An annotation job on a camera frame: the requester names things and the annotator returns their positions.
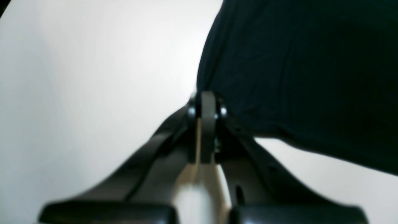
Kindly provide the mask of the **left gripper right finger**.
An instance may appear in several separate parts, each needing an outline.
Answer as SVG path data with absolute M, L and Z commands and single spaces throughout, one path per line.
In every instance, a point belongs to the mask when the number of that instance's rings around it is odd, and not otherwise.
M 254 140 L 213 92 L 201 93 L 201 163 L 222 168 L 229 224 L 366 224 L 364 212 L 306 187 Z

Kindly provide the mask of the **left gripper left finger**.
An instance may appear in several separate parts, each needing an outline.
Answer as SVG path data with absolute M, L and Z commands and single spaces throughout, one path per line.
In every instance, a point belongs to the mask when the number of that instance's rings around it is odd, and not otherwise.
M 196 94 L 114 173 L 76 197 L 52 202 L 41 224 L 178 224 L 180 173 L 196 159 Z

